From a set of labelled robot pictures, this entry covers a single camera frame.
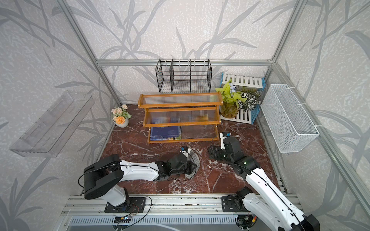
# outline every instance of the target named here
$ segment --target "blue book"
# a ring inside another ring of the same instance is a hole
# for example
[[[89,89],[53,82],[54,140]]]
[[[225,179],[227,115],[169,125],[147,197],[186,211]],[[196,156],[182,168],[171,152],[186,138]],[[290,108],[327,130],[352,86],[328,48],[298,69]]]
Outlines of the blue book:
[[[176,138],[181,134],[181,126],[153,127],[150,137],[152,138]]]

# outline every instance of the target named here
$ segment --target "orange wooden rack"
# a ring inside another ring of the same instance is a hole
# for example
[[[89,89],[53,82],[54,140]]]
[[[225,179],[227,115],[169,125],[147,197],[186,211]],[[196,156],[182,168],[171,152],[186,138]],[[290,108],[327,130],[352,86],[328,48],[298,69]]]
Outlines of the orange wooden rack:
[[[143,126],[149,128],[148,143],[212,141],[218,138],[221,123],[220,93],[140,95],[138,107],[144,108]],[[150,140],[152,127],[181,126],[179,140]]]

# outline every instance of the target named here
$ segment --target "black wire basket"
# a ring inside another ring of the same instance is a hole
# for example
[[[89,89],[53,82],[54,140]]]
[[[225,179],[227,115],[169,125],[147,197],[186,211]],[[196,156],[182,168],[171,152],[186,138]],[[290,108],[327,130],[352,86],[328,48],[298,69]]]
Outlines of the black wire basket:
[[[174,60],[171,60],[168,71],[163,71],[163,61],[159,60],[155,67],[158,89],[160,93],[205,93],[211,92],[212,66],[210,61],[186,61],[174,71]]]

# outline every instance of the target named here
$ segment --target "red marble surface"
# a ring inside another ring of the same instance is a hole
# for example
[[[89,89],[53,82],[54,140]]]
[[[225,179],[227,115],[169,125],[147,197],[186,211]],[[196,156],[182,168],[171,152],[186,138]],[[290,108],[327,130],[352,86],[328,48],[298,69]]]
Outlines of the red marble surface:
[[[167,161],[181,146],[190,145],[198,154],[200,168],[196,175],[185,182],[130,180],[118,185],[126,187],[129,193],[235,193],[248,184],[234,173],[225,163],[211,160],[207,148],[211,145],[220,145],[219,139],[214,141],[187,142],[187,143],[158,143],[148,144],[148,128],[143,127],[144,110],[137,105],[129,105],[128,112],[132,115],[129,125],[125,128],[115,127],[102,158],[119,154],[121,159],[130,162],[150,163],[157,160]],[[267,176],[278,186],[277,179],[266,152],[265,144],[258,126],[246,123],[236,123],[221,120],[218,131],[230,131],[236,136],[245,154],[253,156],[265,170]]]

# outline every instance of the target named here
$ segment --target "gray wall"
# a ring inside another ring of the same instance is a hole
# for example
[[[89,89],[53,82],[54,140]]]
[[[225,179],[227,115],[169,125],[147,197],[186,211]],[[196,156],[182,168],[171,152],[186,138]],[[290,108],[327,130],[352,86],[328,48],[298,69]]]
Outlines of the gray wall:
[[[305,6],[278,63],[359,177],[370,187],[370,1]],[[269,84],[281,83],[272,74]],[[264,129],[267,123],[260,115]],[[290,193],[322,230],[370,230],[370,221],[316,139],[298,153],[273,153]]]
[[[50,230],[77,178],[97,158],[112,125],[113,100],[55,1],[0,2],[0,230]],[[9,147],[70,90],[94,106],[56,158]]]
[[[270,59],[296,0],[68,0],[98,59]],[[158,93],[155,67],[106,67],[126,103]],[[266,67],[213,67],[263,77]]]

